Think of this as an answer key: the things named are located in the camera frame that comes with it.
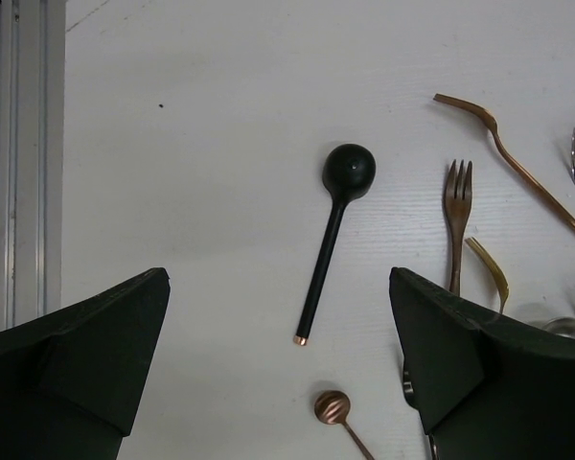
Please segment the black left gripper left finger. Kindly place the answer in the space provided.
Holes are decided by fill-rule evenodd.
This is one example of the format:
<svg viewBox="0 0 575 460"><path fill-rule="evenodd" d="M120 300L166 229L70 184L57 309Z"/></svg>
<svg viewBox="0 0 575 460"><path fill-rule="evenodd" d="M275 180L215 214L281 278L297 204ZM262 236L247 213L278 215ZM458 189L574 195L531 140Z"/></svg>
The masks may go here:
<svg viewBox="0 0 575 460"><path fill-rule="evenodd" d="M0 459L114 459L130 435L170 298L151 268L0 333Z"/></svg>

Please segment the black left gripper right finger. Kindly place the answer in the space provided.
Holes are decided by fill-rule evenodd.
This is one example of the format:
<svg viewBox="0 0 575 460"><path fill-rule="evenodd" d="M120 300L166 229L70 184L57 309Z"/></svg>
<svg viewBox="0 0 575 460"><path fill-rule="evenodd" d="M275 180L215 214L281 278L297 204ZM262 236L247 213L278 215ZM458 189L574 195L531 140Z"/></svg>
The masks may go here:
<svg viewBox="0 0 575 460"><path fill-rule="evenodd" d="M575 339L405 267L389 298L425 433L442 459L575 459Z"/></svg>

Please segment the black round spoon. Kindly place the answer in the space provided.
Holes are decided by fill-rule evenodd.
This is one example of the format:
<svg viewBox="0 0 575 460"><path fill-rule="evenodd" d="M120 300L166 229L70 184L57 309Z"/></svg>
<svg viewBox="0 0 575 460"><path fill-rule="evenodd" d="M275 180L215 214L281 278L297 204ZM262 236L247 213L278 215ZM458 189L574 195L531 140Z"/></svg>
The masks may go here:
<svg viewBox="0 0 575 460"><path fill-rule="evenodd" d="M372 152L357 144L339 145L331 151L325 161L322 182L333 204L302 314L293 337L294 343L298 346L304 347L308 344L344 212L351 202L368 193L376 172L377 164Z"/></svg>

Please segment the small copper ridged spoon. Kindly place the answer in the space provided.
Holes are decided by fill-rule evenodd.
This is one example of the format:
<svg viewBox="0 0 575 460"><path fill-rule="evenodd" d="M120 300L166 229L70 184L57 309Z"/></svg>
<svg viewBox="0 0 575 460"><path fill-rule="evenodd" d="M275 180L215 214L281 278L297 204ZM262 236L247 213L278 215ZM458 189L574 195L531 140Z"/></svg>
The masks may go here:
<svg viewBox="0 0 575 460"><path fill-rule="evenodd" d="M352 440L355 442L364 458L367 460L374 460L374 455L363 444L363 442L348 424L347 417L350 413L350 410L351 400L344 392L339 390L323 391L315 399L313 404L313 412L318 421L328 426L343 426Z"/></svg>

